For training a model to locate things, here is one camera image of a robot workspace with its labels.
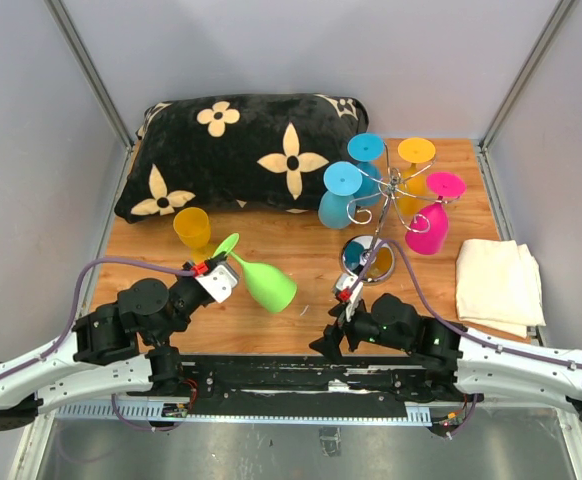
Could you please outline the yellow plastic goblet front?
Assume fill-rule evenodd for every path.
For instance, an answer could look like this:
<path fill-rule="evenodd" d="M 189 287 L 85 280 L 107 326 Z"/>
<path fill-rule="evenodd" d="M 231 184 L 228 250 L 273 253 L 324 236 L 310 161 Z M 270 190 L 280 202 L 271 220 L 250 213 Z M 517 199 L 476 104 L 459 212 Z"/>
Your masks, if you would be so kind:
<path fill-rule="evenodd" d="M 426 175 L 422 170 L 430 167 L 436 157 L 436 147 L 428 139 L 411 137 L 402 140 L 398 145 L 398 155 L 409 164 L 402 173 L 400 190 L 407 193 L 398 200 L 402 215 L 411 217 L 424 205 L 422 197 L 427 195 Z"/>

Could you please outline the chrome wine glass rack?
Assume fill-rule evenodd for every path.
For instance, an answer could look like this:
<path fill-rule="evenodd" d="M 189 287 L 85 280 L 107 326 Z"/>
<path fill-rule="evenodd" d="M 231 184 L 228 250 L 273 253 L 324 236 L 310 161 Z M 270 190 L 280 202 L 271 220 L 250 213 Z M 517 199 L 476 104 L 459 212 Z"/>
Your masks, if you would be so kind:
<path fill-rule="evenodd" d="M 436 157 L 429 168 L 422 170 L 426 178 L 432 174 L 429 169 L 435 164 Z M 349 240 L 342 248 L 341 265 L 344 271 L 348 274 L 358 276 L 364 283 L 381 283 L 387 280 L 395 270 L 397 263 L 396 254 L 393 252 L 391 245 L 383 243 L 381 238 L 388 212 L 391 210 L 396 212 L 397 218 L 405 228 L 406 233 L 414 217 L 414 215 L 411 217 L 402 215 L 398 207 L 399 198 L 407 196 L 407 193 L 400 190 L 403 171 L 397 167 L 389 167 L 388 176 L 378 181 L 380 197 L 384 199 L 384 202 L 374 233 L 371 235 L 356 236 Z M 430 204 L 434 199 L 434 194 L 427 188 L 427 195 L 422 197 L 422 200 L 425 201 L 425 205 L 422 208 Z"/>

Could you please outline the magenta plastic goblet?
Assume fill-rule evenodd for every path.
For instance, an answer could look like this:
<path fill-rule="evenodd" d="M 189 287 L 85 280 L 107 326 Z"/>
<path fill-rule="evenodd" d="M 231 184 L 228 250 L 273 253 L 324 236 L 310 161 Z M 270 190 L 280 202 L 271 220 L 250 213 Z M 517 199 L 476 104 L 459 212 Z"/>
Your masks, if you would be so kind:
<path fill-rule="evenodd" d="M 459 199 L 467 187 L 458 175 L 450 172 L 430 174 L 426 178 L 426 186 L 435 199 L 414 215 L 405 234 L 405 242 L 418 254 L 434 255 L 442 249 L 449 231 L 445 205 Z"/>

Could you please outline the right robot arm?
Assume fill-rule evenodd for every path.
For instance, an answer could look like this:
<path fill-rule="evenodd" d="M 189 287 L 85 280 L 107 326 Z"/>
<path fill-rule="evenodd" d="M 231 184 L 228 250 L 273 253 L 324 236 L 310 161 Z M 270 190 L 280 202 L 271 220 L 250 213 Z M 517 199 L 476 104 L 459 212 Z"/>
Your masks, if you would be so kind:
<path fill-rule="evenodd" d="M 367 342 L 405 352 L 428 370 L 426 392 L 445 400 L 467 396 L 509 397 L 573 412 L 582 422 L 582 350 L 552 349 L 510 341 L 419 314 L 392 294 L 370 307 L 339 303 L 312 350 L 331 362 L 343 355 L 341 342 L 355 350 Z"/>

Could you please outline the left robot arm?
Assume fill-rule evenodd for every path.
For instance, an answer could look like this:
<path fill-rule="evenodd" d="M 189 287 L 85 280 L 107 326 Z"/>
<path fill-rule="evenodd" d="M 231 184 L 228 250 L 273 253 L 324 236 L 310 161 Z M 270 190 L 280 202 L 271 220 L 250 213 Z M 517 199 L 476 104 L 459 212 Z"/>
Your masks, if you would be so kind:
<path fill-rule="evenodd" d="M 115 302 L 71 322 L 56 339 L 0 362 L 0 431 L 21 428 L 64 405 L 109 395 L 199 394 L 196 370 L 184 366 L 170 338 L 187 330 L 200 308 L 227 300 L 239 283 L 218 254 L 185 263 L 166 285 L 145 278 Z"/>

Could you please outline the blue plastic goblet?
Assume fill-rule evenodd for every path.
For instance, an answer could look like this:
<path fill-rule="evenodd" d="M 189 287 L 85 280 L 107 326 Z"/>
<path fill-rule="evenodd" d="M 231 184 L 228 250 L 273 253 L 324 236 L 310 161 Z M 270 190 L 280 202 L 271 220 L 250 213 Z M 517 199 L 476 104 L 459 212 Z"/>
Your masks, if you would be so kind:
<path fill-rule="evenodd" d="M 358 162 L 357 168 L 362 171 L 362 184 L 354 194 L 358 207 L 374 206 L 380 198 L 378 181 L 380 170 L 375 161 L 384 153 L 384 142 L 376 134 L 362 133 L 355 135 L 347 145 L 349 156 Z"/>
<path fill-rule="evenodd" d="M 355 196 L 362 186 L 362 174 L 351 163 L 331 164 L 323 175 L 326 191 L 318 209 L 320 222 L 330 229 L 343 229 L 355 215 Z"/>

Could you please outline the green plastic goblet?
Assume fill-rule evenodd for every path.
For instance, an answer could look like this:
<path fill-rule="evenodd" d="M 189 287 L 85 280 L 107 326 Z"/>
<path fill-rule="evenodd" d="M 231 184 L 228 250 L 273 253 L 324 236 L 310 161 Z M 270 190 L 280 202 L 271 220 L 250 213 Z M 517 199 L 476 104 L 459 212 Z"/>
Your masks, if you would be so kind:
<path fill-rule="evenodd" d="M 273 265 L 242 259 L 234 252 L 239 239 L 238 233 L 230 234 L 216 247 L 213 256 L 225 254 L 233 257 L 242 268 L 251 297 L 269 313 L 282 312 L 295 298 L 297 284 Z"/>

